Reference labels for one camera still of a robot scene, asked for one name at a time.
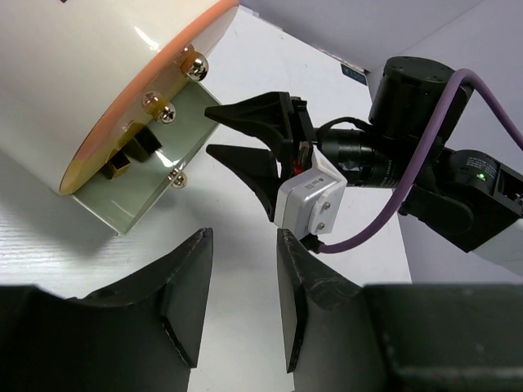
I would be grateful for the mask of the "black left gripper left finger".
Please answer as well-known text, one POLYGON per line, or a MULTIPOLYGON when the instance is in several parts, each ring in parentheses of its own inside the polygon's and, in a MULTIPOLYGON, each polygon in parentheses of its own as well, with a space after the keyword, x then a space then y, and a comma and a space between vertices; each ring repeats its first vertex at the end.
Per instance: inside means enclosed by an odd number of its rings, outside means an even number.
POLYGON ((213 232, 84 298, 1 288, 4 391, 185 391, 197 366, 213 232))

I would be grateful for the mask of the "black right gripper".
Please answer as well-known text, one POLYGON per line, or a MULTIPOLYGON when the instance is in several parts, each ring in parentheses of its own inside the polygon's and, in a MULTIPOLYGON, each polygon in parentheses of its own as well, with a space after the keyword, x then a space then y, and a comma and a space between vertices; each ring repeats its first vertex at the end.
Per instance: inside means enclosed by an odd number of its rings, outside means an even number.
MULTIPOLYGON (((282 177, 285 180, 312 167, 312 152, 317 137, 307 101, 301 97, 271 91, 235 104, 208 107, 204 115, 263 143, 291 140, 291 149, 282 161, 282 177)), ((273 153, 267 149, 233 145, 208 145, 206 152, 255 193, 268 220, 273 222, 277 193, 282 185, 273 153)))

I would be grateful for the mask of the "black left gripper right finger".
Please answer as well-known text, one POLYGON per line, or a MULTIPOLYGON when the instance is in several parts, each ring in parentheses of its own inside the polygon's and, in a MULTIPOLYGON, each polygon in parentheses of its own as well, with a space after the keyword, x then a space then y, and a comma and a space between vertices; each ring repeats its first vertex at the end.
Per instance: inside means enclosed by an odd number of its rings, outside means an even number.
POLYGON ((276 255, 295 390, 521 390, 521 285, 362 287, 286 229, 276 255))

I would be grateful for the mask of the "cream round drawer organizer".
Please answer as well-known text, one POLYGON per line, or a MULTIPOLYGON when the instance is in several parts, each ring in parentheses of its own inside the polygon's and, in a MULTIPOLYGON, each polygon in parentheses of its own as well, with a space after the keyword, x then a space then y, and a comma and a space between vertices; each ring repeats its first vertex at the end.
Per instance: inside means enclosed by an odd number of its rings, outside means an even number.
POLYGON ((203 87, 236 1, 4 1, 1 151, 126 234, 216 124, 203 87), (148 127, 147 161, 126 145, 148 127))

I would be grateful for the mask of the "black gold square lipstick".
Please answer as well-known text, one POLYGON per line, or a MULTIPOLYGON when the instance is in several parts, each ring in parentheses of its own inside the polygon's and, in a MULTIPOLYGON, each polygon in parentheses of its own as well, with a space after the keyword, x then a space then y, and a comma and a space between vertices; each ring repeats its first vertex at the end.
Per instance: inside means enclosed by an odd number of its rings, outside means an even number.
POLYGON ((162 144, 154 133, 148 127, 143 127, 127 143, 126 151, 131 158, 143 163, 161 147, 162 144))

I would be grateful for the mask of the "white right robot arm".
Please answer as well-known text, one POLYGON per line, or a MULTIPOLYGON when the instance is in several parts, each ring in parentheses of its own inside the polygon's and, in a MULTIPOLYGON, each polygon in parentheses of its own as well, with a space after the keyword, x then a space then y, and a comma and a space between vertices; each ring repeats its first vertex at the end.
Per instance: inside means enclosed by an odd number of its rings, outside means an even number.
POLYGON ((481 151, 446 145, 474 92, 520 144, 521 133, 474 72, 396 56, 385 64, 367 120, 341 117, 313 127, 304 100, 272 91, 205 111, 260 140, 260 149, 209 145, 207 151, 255 193, 270 222, 309 251, 351 250, 400 214, 520 274, 521 174, 481 151), (391 189, 392 196, 359 234, 323 243, 349 187, 391 189))

